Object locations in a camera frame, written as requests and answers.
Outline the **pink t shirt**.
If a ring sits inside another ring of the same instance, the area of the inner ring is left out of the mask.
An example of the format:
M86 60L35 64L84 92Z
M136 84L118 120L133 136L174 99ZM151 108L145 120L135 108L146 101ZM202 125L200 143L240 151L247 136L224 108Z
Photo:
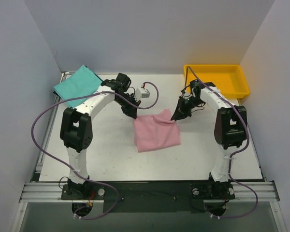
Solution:
M138 116L133 121L134 144L138 152L148 152L181 144L177 123L171 120L171 111Z

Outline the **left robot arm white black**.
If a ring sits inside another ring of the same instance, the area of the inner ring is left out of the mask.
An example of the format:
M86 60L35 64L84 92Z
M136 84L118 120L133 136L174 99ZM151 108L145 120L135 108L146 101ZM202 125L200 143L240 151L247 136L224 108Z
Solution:
M67 148L69 165L72 167L68 177L68 189L78 199L85 199L90 192L86 183L87 172L86 152L93 140L92 120L109 103L115 101L121 106L122 112L133 119L137 117L137 108L143 95L148 91L137 88L132 94L127 91L131 79L119 73L116 79L106 79L98 87L96 96L88 98L77 107L67 108L63 112L60 138Z

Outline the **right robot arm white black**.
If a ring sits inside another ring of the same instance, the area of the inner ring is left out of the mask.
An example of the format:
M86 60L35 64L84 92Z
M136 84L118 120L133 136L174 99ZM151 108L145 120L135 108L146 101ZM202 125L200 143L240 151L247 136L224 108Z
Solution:
M235 154L242 151L247 139L247 111L243 106L229 102L212 83L202 84L198 80L189 83L190 94L186 97L182 90L171 120L178 121L191 117L194 108L207 104L216 114L214 139L218 145L215 165L209 174L210 183L206 193L217 198L223 192L232 195L231 168Z

